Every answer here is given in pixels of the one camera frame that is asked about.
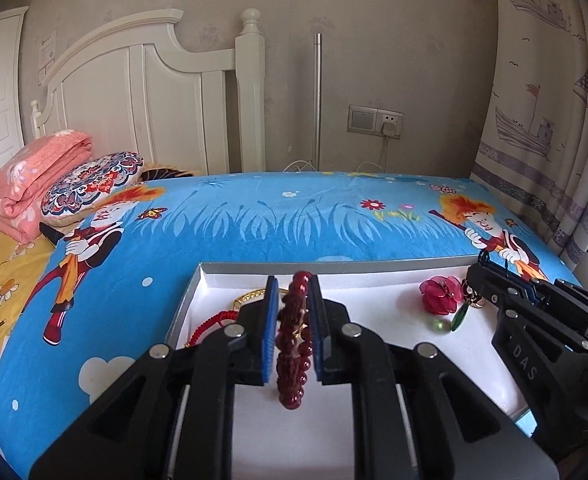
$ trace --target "green pendant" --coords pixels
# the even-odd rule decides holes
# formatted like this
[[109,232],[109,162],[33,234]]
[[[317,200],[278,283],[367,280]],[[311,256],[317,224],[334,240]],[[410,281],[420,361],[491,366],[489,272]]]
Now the green pendant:
[[454,319],[452,320],[452,328],[451,331],[455,332],[458,327],[461,326],[462,324],[462,320],[464,319],[464,316],[466,316],[467,314],[467,310],[469,310],[469,301],[465,301],[462,304],[462,307],[458,310],[458,312],[456,312],[456,315],[454,316]]

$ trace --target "pink folded blanket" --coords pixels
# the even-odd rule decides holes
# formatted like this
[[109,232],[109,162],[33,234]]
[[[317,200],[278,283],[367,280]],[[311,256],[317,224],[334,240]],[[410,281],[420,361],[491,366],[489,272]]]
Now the pink folded blanket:
[[0,169],[0,231],[21,244],[36,239],[43,195],[90,158],[90,137],[75,130],[40,137],[25,146]]

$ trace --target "white wooden headboard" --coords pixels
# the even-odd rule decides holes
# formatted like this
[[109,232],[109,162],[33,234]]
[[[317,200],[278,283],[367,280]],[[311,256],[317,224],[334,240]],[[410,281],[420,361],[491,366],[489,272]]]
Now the white wooden headboard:
[[70,128],[93,137],[96,156],[132,150],[154,163],[229,173],[224,71],[234,70],[242,169],[265,171],[260,15],[242,12],[235,48],[200,54],[176,39],[182,10],[141,12],[97,28],[47,75],[45,109],[32,101],[34,137]]

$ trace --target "gold bangle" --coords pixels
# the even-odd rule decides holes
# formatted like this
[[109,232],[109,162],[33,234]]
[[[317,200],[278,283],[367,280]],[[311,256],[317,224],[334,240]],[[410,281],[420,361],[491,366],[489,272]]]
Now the gold bangle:
[[[279,288],[280,294],[287,294],[287,292],[288,291],[286,288]],[[242,296],[239,296],[234,301],[232,301],[232,310],[238,311],[245,303],[248,303],[248,301],[255,300],[261,296],[265,296],[264,288],[257,288],[256,290],[247,292],[246,294],[243,294]]]

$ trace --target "floral pillow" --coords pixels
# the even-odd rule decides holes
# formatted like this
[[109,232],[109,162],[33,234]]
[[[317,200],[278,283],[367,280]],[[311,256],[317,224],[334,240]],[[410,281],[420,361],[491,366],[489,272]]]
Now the floral pillow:
[[138,153],[118,152],[77,166],[43,196],[43,222],[62,227],[83,219],[111,193],[134,184],[143,164]]

